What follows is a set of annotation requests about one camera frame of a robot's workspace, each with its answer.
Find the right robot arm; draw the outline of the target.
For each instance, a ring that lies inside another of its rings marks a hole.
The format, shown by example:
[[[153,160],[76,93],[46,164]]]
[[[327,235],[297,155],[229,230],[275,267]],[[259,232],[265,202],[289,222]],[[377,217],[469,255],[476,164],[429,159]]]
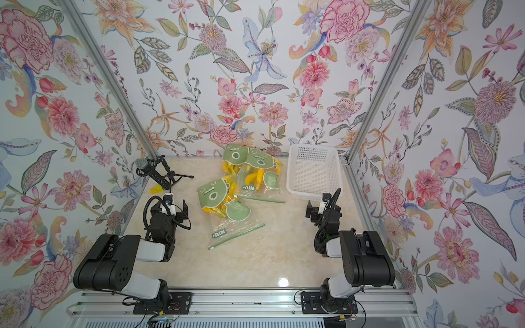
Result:
[[[320,287],[325,303],[346,300],[365,286],[395,283],[395,268],[378,232],[340,229],[340,193],[337,189],[334,194],[323,194],[320,205],[309,202],[306,206],[306,218],[317,227],[314,251],[325,258],[340,258],[343,264],[343,272],[327,278]]]

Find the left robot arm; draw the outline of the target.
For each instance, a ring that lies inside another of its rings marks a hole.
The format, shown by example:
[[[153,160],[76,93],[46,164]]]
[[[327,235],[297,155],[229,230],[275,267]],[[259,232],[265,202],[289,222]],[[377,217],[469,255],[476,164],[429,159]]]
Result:
[[[136,262],[169,262],[175,250],[176,229],[191,229],[189,208],[174,196],[151,197],[144,207],[144,237],[101,235],[84,256],[73,276],[78,289],[111,292],[142,302],[150,309],[173,302],[168,284],[134,269]]]

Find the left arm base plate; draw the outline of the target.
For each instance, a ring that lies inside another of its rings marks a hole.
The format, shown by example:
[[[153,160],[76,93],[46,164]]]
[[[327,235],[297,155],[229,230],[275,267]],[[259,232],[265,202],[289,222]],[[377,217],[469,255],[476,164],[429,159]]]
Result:
[[[138,301],[133,308],[133,314],[178,315],[189,314],[193,294],[191,292],[170,292],[168,296],[157,299]]]

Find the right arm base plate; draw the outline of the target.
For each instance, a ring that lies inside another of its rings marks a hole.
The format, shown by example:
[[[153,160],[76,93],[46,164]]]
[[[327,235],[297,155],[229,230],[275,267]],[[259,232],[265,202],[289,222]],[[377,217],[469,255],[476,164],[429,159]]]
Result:
[[[299,291],[299,305],[303,314],[351,315],[358,314],[358,304],[354,296],[336,299],[322,295],[319,291]]]

